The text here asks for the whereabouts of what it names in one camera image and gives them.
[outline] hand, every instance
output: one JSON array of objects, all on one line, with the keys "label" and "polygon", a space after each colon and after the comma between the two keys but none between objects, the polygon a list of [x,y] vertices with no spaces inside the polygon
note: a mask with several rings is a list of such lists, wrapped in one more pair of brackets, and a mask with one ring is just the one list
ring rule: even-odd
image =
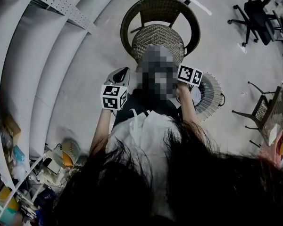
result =
[{"label": "hand", "polygon": [[179,81],[177,83],[177,88],[176,88],[175,94],[178,97],[180,97],[183,93],[189,93],[190,94],[189,85],[182,82],[182,81]]}]

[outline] black and white marker cube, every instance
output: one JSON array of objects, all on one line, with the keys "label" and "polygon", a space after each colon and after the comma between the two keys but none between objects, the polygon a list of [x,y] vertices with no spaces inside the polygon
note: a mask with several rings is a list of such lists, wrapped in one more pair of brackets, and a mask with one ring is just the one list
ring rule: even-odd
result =
[{"label": "black and white marker cube", "polygon": [[198,87],[200,85],[202,75],[203,72],[199,69],[180,65],[178,68],[177,78],[179,81]]},{"label": "black and white marker cube", "polygon": [[128,90],[125,86],[102,85],[100,99],[103,109],[121,110],[128,99]]}]

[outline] concrete floor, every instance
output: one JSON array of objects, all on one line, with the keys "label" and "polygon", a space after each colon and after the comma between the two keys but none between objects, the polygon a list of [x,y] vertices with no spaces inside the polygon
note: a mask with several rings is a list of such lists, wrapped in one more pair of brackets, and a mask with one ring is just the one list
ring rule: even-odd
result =
[{"label": "concrete floor", "polygon": [[[47,143],[54,147],[64,137],[72,137],[87,151],[101,111],[100,88],[113,70],[131,68],[130,89],[134,87],[135,60],[122,46],[120,26],[127,10],[138,0],[112,0],[96,21],[94,35],[88,35],[74,57],[60,89],[50,121]],[[198,47],[188,55],[184,65],[197,67],[211,73],[219,81],[226,103],[203,122],[212,140],[222,152],[256,153],[257,148],[249,140],[259,143],[259,132],[244,126],[255,124],[244,117],[232,114],[232,110],[251,113],[260,93],[247,81],[266,91],[273,91],[283,81],[283,46],[279,42],[264,46],[254,43],[253,37],[246,51],[241,48],[246,29],[227,24],[228,19],[240,19],[233,5],[248,0],[197,0],[212,12],[190,4],[198,18],[201,40]],[[139,27],[136,18],[131,28]],[[191,34],[188,23],[179,17],[173,28],[179,32],[185,44]]]}]

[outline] dark hair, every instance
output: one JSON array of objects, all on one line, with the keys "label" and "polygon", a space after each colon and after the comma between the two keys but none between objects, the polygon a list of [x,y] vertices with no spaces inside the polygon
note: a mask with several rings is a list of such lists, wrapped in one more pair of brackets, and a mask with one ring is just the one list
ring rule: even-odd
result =
[{"label": "dark hair", "polygon": [[118,141],[112,152],[91,153],[81,172],[71,177],[57,197],[45,225],[143,223],[151,208],[151,175]]},{"label": "dark hair", "polygon": [[283,218],[283,170],[262,158],[213,152],[198,125],[175,124],[180,137],[169,131],[166,144],[167,196],[176,222]]}]

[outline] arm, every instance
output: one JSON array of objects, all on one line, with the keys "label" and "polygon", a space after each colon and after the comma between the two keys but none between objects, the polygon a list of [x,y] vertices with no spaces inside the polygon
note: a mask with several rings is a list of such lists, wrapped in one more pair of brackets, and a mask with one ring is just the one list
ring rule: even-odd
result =
[{"label": "arm", "polygon": [[106,143],[109,136],[110,118],[111,111],[102,109],[90,148],[90,153],[92,152],[93,155],[100,150],[106,149]]},{"label": "arm", "polygon": [[185,83],[178,82],[176,93],[180,97],[183,120],[186,122],[192,121],[199,125],[199,120],[196,115],[195,107],[192,101],[192,95],[189,91],[189,88]]}]

